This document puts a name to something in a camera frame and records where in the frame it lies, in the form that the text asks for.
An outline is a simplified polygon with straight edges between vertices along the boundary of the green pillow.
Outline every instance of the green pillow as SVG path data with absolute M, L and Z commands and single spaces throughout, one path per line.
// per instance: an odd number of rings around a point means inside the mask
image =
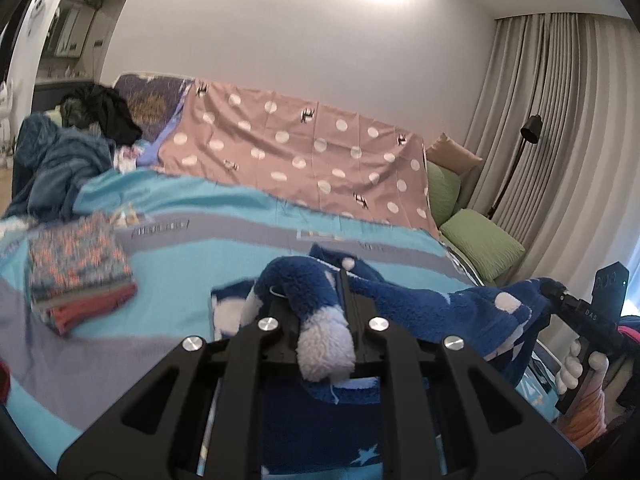
M 487 281 L 500 276 L 525 253 L 519 241 L 472 209 L 461 209 L 440 230 Z
M 427 179 L 431 216 L 440 227 L 451 218 L 460 193 L 460 177 L 427 160 Z

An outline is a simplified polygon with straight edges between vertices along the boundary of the pink strap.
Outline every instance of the pink strap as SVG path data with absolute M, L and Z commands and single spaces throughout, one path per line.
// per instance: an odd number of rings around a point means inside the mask
M 638 333 L 633 328 L 629 328 L 628 326 L 619 326 L 618 332 L 626 335 L 627 337 L 633 339 L 636 343 L 640 344 L 640 333 Z

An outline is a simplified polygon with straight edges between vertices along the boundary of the metal bolt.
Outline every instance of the metal bolt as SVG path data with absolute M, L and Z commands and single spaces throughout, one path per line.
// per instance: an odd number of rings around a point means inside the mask
M 187 352 L 195 352 L 196 350 L 200 350 L 202 348 L 202 338 L 196 335 L 189 336 L 182 342 L 182 348 L 184 348 Z
M 465 341 L 457 335 L 448 335 L 444 338 L 444 346 L 449 350 L 462 350 L 465 347 Z
M 382 332 L 389 328 L 389 322 L 383 317 L 372 317 L 369 319 L 369 328 L 376 332 Z
M 265 332 L 276 330 L 279 325 L 280 323 L 274 317 L 263 317 L 260 321 L 258 321 L 258 328 L 260 330 L 264 330 Z

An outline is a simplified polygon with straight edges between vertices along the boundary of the red object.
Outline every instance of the red object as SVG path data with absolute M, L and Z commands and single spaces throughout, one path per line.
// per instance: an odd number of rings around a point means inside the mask
M 0 361 L 0 404 L 6 404 L 6 398 L 9 396 L 9 386 L 11 385 L 11 375 L 6 364 Z
M 137 290 L 138 286 L 135 283 L 130 283 L 102 296 L 73 301 L 64 306 L 52 308 L 51 315 L 56 323 L 58 333 L 65 335 L 86 319 L 110 313 L 133 296 Z
M 628 338 L 633 339 L 636 343 L 640 344 L 640 333 L 634 330 L 633 328 L 629 328 L 628 326 L 619 326 L 618 332 L 626 335 Z

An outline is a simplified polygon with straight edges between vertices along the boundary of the light blue star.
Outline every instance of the light blue star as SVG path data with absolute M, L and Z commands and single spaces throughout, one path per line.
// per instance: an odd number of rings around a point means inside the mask
M 378 456 L 379 453 L 376 453 L 376 449 L 378 448 L 378 444 L 374 447 L 370 447 L 369 449 L 359 449 L 358 453 L 360 454 L 356 460 L 353 460 L 351 463 L 355 464 L 356 462 L 360 465 L 365 465 L 369 460 L 373 457 Z

